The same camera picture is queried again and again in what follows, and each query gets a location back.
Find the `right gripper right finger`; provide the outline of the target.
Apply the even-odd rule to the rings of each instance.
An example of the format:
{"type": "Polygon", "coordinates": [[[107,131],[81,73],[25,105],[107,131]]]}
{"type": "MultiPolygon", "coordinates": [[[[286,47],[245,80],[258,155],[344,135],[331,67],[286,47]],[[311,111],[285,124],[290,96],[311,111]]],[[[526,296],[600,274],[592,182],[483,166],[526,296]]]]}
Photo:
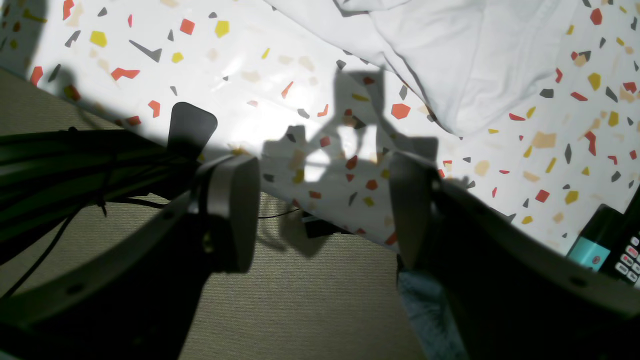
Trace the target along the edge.
{"type": "Polygon", "coordinates": [[[430,161],[396,152],[402,264],[442,285],[471,360],[637,360],[639,289],[514,227],[430,161]]]}

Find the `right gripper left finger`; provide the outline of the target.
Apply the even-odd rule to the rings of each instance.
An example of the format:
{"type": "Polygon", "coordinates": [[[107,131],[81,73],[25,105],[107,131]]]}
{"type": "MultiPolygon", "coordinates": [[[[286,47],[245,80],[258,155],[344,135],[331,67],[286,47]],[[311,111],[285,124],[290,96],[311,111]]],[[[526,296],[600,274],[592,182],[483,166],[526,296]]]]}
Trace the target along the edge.
{"type": "Polygon", "coordinates": [[[134,234],[55,280],[1,301],[3,360],[176,360],[214,273],[254,259],[256,157],[199,167],[134,234]]]}

